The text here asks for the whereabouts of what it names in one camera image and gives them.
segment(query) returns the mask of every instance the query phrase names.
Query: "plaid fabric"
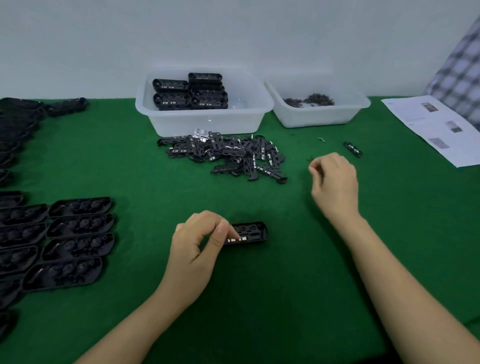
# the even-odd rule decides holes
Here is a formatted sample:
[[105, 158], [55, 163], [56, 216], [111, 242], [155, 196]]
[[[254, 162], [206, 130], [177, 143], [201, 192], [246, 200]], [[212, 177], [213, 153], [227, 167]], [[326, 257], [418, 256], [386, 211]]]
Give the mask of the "plaid fabric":
[[480, 18], [425, 89], [480, 130]]

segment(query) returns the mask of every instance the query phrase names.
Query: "paper sheet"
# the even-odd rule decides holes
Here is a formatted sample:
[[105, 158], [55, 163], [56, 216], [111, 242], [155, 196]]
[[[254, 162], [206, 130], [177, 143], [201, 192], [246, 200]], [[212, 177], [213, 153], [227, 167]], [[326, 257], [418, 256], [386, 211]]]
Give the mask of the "paper sheet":
[[433, 96], [387, 98], [382, 102], [455, 167], [480, 164], [480, 132]]

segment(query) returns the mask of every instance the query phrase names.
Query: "table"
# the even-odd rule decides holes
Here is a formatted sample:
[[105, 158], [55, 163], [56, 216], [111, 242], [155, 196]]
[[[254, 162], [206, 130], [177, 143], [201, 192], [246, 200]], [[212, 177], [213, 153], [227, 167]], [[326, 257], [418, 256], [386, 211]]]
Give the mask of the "table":
[[264, 221], [269, 241], [225, 247], [205, 292], [146, 363], [351, 363], [388, 352], [348, 253], [310, 196], [308, 159], [331, 152], [356, 166], [360, 211], [393, 253], [459, 320], [478, 317], [480, 167], [456, 169], [380, 99], [347, 125], [286, 129], [266, 114], [258, 133], [285, 154], [285, 185], [168, 159], [132, 99], [91, 100], [84, 113], [45, 119], [10, 189], [32, 204], [112, 196], [118, 242], [95, 284], [15, 306], [2, 363], [74, 361], [153, 292], [176, 224], [204, 209], [231, 223]]

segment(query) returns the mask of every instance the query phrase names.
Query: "plastic bin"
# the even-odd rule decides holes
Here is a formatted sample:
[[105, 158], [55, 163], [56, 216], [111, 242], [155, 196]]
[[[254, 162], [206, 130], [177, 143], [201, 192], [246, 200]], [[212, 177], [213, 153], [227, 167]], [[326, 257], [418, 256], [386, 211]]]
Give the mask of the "plastic bin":
[[[275, 101], [273, 111], [283, 126], [298, 128], [311, 125], [345, 124], [360, 109], [370, 106], [370, 100], [353, 91], [334, 75], [325, 73], [277, 74], [266, 77], [265, 85]], [[283, 99], [306, 99], [313, 93], [328, 95], [335, 105], [306, 105], [294, 108]]]
[[[190, 72], [220, 73], [228, 93], [228, 109], [159, 111], [153, 102], [155, 78], [188, 80]], [[200, 128], [222, 134], [257, 131], [274, 102], [260, 80], [243, 68], [157, 67], [149, 72], [138, 88], [135, 106], [147, 115], [158, 135], [163, 137], [192, 134]]]

